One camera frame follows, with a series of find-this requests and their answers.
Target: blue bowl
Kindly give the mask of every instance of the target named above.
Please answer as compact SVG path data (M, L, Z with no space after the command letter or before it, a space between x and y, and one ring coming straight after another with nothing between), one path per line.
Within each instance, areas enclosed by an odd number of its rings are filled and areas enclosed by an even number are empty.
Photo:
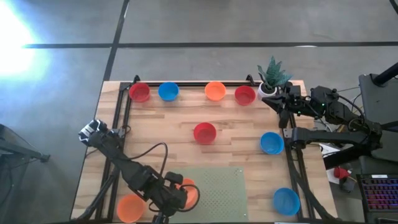
M173 82L165 82L160 85L158 94L164 101L173 101L179 93L178 85Z
M261 136L260 147L263 152L276 155L284 149L284 140L277 133L265 133Z
M274 194L274 208L282 215L295 215L300 208L300 199L296 192L280 188Z

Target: red bowl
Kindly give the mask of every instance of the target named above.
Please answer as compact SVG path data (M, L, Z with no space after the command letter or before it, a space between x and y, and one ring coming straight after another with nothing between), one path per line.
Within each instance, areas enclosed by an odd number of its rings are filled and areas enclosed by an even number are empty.
M242 106L253 103L256 99L256 92L250 86L239 86L235 90L235 100Z
M146 83L136 83L129 90L130 98L133 102L142 103L149 100L150 90Z
M217 135L216 128L210 123L200 123L193 130L193 137L199 144L210 144Z

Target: red object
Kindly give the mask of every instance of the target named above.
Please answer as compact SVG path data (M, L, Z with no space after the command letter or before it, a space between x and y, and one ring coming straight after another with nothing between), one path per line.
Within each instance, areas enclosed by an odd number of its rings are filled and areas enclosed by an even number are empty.
M200 123L193 130L193 137L200 144L210 144L217 135L216 128L210 123Z
M250 86L239 86L235 90L235 100L242 106L251 104L256 99L256 92Z
M343 179L344 177L349 177L348 171L340 167L336 167L333 174L335 175L336 178L339 179Z
M150 90L146 83L136 83L129 90L130 98L133 102L142 103L149 100Z

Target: rgb keyboard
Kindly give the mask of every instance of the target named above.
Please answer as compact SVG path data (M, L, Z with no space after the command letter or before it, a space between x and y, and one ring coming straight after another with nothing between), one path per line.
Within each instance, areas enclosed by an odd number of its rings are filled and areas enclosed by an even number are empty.
M398 212L398 175L358 175L358 184L369 212Z

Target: green plant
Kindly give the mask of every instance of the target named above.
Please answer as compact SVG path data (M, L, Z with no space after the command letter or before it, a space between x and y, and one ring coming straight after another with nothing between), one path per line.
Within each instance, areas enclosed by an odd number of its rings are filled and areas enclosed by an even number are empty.
M265 88L268 90L274 89L278 85L285 84L293 75L285 74L285 70L280 71L282 62L276 64L274 56L269 62L267 72L264 72L260 65L257 65L261 80L264 82Z

